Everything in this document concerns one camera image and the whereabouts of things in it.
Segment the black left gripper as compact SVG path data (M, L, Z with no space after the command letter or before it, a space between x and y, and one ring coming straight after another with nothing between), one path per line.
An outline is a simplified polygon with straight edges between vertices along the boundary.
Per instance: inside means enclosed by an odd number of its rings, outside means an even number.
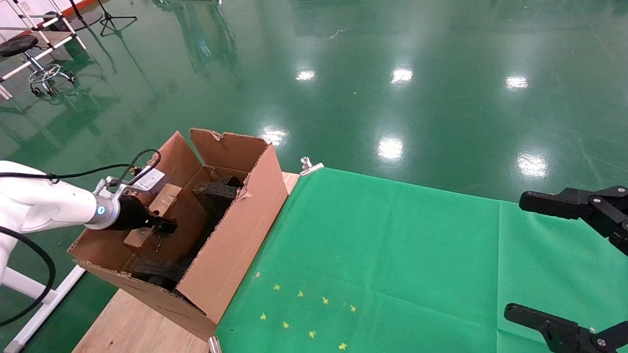
M218 181L198 183L193 188L193 194L205 200L233 201L238 190L244 184L233 175L224 175ZM132 195L122 195L119 198L119 214L116 219L116 231L126 231L139 228L154 228L163 234L173 234L178 227L175 220L169 220L151 212L140 199ZM139 259L131 268L132 277L155 284L168 291L174 291L190 266L189 261L173 263L159 262L150 259Z

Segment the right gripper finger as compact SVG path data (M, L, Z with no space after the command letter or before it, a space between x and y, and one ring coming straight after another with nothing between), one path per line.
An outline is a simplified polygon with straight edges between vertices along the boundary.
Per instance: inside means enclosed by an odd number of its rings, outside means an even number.
M512 323L538 331L552 353L616 353L628 343L628 322L603 331L591 331L576 322L509 303L504 317Z
M581 219L621 253L628 254L628 188L597 191L565 188L559 194L527 191L520 209L562 219Z

